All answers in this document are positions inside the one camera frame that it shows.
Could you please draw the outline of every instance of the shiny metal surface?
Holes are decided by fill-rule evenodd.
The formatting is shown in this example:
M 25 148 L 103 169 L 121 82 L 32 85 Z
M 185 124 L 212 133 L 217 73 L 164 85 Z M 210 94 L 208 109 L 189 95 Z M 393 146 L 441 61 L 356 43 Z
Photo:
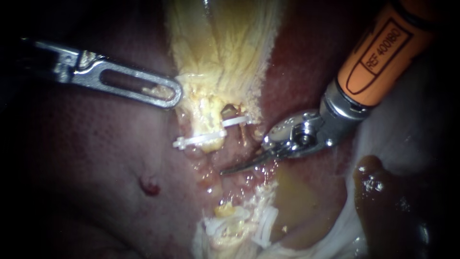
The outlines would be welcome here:
M 175 107 L 182 99 L 182 86 L 173 79 L 118 64 L 111 61 L 109 58 L 94 52 L 80 51 L 74 48 L 45 41 L 34 42 L 34 46 L 57 54 L 58 57 L 56 64 L 52 71 L 50 71 L 55 75 L 54 79 L 57 82 L 77 84 L 164 109 Z M 128 89 L 125 87 L 110 85 L 101 80 L 101 74 L 103 71 L 114 71 L 127 77 L 133 77 L 145 80 L 154 85 L 164 86 L 171 89 L 174 96 L 172 98 L 160 98 L 158 96 L 144 93 L 141 89 Z

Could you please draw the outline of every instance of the white plastic clip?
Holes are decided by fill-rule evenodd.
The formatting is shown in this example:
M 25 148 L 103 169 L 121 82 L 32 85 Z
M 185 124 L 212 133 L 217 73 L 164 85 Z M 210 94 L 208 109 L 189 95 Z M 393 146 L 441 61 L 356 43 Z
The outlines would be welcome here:
M 252 122 L 253 122 L 253 120 L 252 120 L 251 116 L 249 114 L 246 114 L 245 116 L 227 119 L 227 120 L 222 122 L 222 126 L 224 126 L 224 128 L 226 128 L 226 127 L 230 127 L 230 126 L 233 126 L 233 125 L 236 125 L 236 124 L 241 124 L 241 123 L 252 124 Z
M 172 143 L 172 146 L 175 148 L 179 148 L 179 150 L 184 150 L 186 146 L 202 143 L 208 140 L 223 138 L 225 136 L 227 136 L 227 131 L 221 130 L 206 135 L 191 137 L 189 139 L 179 137 L 176 141 Z
M 262 213 L 262 217 L 259 221 L 259 226 L 255 235 L 252 237 L 252 241 L 262 248 L 267 248 L 271 245 L 270 235 L 272 233 L 272 227 L 278 217 L 278 209 L 273 206 L 268 206 Z

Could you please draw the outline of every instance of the hem-o-lok clip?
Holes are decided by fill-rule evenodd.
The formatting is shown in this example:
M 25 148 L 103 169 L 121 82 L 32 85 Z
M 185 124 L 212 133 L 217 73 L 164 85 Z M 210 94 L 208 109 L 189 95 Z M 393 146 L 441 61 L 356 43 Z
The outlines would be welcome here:
M 227 119 L 222 122 L 222 126 L 224 128 L 227 128 L 227 127 L 237 125 L 237 124 L 252 124 L 252 123 L 253 123 L 253 120 L 251 116 L 247 114 L 245 116 Z M 213 132 L 213 133 L 205 134 L 205 135 L 200 135 L 196 137 L 191 137 L 188 139 L 184 137 L 178 137 L 177 140 L 172 143 L 172 146 L 174 148 L 178 148 L 179 150 L 184 150 L 189 145 L 199 144 L 199 143 L 203 143 L 203 142 L 213 140 L 213 139 L 224 138 L 226 136 L 227 136 L 227 131 L 224 129 L 221 131 L 217 131 L 217 132 Z

